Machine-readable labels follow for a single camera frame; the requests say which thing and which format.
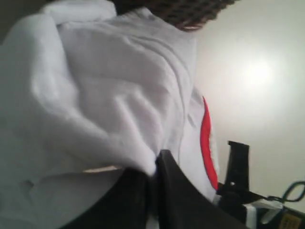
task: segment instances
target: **white fabric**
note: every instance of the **white fabric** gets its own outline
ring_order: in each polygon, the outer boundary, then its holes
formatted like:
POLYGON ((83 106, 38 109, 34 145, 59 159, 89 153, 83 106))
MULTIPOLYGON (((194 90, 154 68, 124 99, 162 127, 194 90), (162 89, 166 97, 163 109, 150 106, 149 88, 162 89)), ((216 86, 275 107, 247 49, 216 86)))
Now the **white fabric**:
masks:
POLYGON ((161 149, 213 199, 199 149, 188 155, 201 121, 183 133, 189 116, 204 114, 193 92, 194 34, 147 9, 113 12, 102 0, 52 3, 0 47, 0 229, 54 229, 117 180, 100 175, 96 185, 82 171, 116 165, 152 175, 161 149), (83 201, 72 204, 62 187, 83 201))

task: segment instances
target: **white wall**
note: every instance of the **white wall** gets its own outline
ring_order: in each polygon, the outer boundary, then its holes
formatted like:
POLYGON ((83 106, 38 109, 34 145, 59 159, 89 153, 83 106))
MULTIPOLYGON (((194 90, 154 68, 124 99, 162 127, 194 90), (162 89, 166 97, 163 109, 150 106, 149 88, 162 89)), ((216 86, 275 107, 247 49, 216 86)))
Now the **white wall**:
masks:
POLYGON ((281 196, 305 179, 305 1, 241 0, 198 35, 221 181, 234 140, 251 146, 251 190, 281 196))

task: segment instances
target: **red stripe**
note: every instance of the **red stripe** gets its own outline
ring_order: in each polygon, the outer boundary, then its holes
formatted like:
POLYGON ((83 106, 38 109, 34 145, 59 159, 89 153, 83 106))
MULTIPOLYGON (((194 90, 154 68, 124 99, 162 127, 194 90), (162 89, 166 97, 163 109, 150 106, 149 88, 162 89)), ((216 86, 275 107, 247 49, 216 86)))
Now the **red stripe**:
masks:
POLYGON ((203 99, 203 103, 204 103, 204 116, 203 116, 201 133, 200 133, 201 152, 202 152, 204 167, 211 182, 211 185, 213 186, 214 189, 217 190, 218 189, 217 173, 214 168, 213 160, 211 157, 211 150, 210 150, 211 119, 205 99, 203 99))

